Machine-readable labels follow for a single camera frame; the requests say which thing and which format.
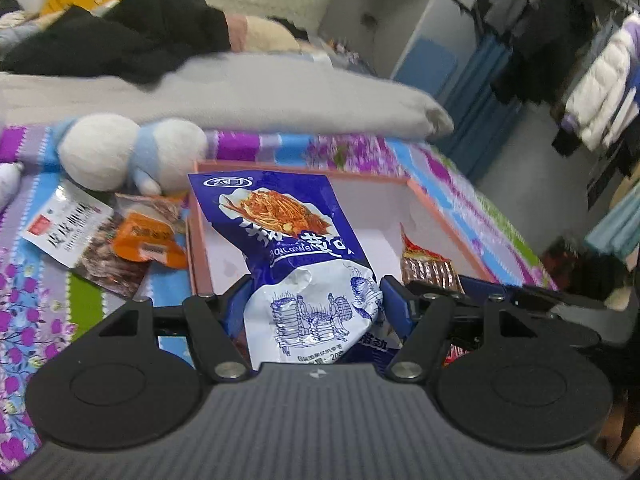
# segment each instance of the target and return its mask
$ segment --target blue and white snack bag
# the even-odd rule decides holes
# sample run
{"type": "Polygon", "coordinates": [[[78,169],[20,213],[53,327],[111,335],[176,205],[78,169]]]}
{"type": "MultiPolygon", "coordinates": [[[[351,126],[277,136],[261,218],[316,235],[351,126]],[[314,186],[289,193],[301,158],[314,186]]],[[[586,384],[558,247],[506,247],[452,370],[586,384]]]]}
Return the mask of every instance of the blue and white snack bag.
{"type": "Polygon", "coordinates": [[[382,292],[327,177],[277,171],[190,175],[213,228],[254,278],[244,309],[252,367],[334,362],[367,332],[382,292]]]}

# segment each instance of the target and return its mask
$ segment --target green stripe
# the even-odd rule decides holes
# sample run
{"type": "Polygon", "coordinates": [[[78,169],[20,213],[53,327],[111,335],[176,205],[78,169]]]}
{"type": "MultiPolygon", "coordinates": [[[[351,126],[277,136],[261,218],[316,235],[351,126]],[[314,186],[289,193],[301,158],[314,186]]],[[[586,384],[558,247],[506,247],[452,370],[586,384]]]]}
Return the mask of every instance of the green stripe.
{"type": "Polygon", "coordinates": [[[71,323],[78,326],[72,337],[75,341],[102,321],[102,289],[72,274],[69,277],[69,311],[71,323]]]}

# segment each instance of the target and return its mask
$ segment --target blue line drawing illustration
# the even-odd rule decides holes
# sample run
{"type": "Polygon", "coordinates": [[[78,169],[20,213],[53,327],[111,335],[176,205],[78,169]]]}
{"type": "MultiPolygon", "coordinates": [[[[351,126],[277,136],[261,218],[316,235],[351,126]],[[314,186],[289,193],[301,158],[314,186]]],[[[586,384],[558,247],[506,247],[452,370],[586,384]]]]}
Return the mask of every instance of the blue line drawing illustration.
{"type": "Polygon", "coordinates": [[[344,297],[334,298],[331,293],[327,299],[327,306],[311,306],[302,296],[294,298],[286,292],[271,302],[275,339],[287,356],[291,347],[308,347],[333,339],[347,341],[349,331],[342,322],[353,316],[351,305],[344,297]]]}
{"type": "Polygon", "coordinates": [[[353,275],[351,278],[351,290],[355,300],[353,309],[364,319],[377,320],[378,312],[382,307],[382,292],[372,279],[364,278],[355,267],[350,267],[350,269],[353,275]],[[372,315],[369,315],[366,311],[370,304],[375,306],[372,315]]]}

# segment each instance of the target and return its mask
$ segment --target red logo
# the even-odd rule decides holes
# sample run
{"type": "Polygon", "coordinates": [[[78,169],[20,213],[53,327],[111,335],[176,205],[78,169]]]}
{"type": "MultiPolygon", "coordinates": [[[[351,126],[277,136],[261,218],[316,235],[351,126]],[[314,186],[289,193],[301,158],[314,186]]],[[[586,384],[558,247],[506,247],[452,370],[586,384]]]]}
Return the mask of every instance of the red logo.
{"type": "Polygon", "coordinates": [[[40,236],[41,234],[47,232],[50,225],[51,220],[49,220],[46,216],[39,215],[30,225],[29,232],[32,235],[40,236]]]}

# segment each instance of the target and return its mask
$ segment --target white oval logo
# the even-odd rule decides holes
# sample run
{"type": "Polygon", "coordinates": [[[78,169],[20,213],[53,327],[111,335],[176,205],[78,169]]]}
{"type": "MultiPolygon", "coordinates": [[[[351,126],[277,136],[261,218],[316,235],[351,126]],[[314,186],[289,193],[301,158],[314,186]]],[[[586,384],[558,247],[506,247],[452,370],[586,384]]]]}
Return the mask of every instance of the white oval logo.
{"type": "Polygon", "coordinates": [[[247,187],[253,184],[251,180],[243,176],[217,176],[204,181],[203,184],[209,187],[247,187]]]}

